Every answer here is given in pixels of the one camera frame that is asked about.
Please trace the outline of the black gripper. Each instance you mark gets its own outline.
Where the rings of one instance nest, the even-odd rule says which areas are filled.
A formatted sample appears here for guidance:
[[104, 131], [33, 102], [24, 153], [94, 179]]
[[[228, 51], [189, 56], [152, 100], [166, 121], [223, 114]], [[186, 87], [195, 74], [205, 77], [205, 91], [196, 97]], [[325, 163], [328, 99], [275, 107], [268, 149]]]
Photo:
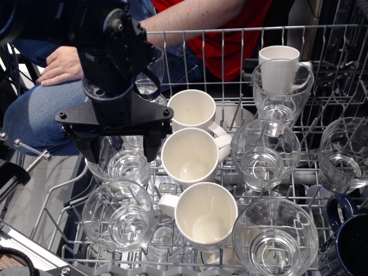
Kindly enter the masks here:
[[111, 98], [94, 86], [83, 92], [85, 101], [58, 111], [55, 120], [87, 161], [98, 164], [101, 136], [127, 135], [143, 136], [144, 155], [149, 162], [156, 159], [162, 139], [173, 131], [171, 108], [150, 102], [131, 89]]

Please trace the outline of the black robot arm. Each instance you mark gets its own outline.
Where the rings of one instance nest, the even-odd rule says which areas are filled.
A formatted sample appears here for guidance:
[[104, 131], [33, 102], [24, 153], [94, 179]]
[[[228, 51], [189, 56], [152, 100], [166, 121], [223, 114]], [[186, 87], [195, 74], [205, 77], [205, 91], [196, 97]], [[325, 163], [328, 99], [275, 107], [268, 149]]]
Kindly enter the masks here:
[[155, 47], [128, 14], [124, 1], [2, 1], [1, 44], [15, 38], [48, 40], [78, 50], [83, 68], [84, 103], [59, 109], [55, 120], [64, 136], [90, 162], [99, 161], [103, 136], [142, 136], [144, 154], [153, 161], [172, 132], [171, 108], [152, 103], [160, 94], [141, 94], [139, 74], [154, 83], [148, 69]]

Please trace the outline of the person's bare forearm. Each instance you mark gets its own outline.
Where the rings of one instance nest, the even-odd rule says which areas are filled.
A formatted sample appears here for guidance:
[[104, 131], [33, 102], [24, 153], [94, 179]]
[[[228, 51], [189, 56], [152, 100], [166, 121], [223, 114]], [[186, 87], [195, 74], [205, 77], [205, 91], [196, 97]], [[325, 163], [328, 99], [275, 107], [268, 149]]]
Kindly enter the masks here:
[[236, 18], [246, 1], [182, 1], [140, 22], [147, 40], [156, 47], [173, 47], [199, 35], [201, 29], [217, 29]]

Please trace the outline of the person's hand on knee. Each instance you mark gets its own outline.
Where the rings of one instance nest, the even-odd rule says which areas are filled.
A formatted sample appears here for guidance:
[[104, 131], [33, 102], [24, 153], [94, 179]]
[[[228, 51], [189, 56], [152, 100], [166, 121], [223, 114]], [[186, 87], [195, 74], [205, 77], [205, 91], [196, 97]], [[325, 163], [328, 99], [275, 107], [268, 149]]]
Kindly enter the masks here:
[[46, 58], [47, 66], [36, 80], [38, 85], [53, 86], [81, 79], [82, 65], [75, 47], [61, 46]]

